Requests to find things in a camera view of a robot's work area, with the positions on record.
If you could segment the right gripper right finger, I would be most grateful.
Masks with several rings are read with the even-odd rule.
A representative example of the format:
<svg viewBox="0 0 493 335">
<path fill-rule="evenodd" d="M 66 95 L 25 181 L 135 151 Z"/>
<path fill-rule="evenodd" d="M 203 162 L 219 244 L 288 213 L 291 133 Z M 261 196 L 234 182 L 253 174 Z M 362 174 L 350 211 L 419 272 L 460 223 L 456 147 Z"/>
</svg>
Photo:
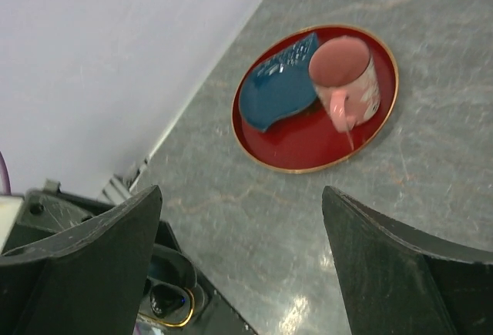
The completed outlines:
<svg viewBox="0 0 493 335">
<path fill-rule="evenodd" d="M 490 334 L 492 254 L 327 186 L 324 225 L 353 334 Z"/>
</svg>

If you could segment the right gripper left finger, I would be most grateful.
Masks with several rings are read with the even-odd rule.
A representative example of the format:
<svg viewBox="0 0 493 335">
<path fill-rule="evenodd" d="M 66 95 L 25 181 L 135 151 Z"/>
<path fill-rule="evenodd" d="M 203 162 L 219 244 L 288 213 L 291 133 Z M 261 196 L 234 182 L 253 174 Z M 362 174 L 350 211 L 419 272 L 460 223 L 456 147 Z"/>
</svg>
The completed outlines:
<svg viewBox="0 0 493 335">
<path fill-rule="evenodd" d="M 1 256 L 1 332 L 131 334 L 161 205 L 157 186 L 98 216 L 29 191 L 19 227 L 37 241 Z"/>
</svg>

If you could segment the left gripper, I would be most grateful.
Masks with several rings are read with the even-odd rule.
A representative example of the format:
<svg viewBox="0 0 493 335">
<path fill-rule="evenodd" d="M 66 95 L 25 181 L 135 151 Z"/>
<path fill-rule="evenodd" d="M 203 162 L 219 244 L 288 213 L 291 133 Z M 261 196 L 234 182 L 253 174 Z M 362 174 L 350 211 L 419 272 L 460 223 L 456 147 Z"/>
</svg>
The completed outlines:
<svg viewBox="0 0 493 335">
<path fill-rule="evenodd" d="M 252 334 L 180 249 L 148 188 L 112 206 L 32 189 L 3 196 L 4 334 Z"/>
</svg>

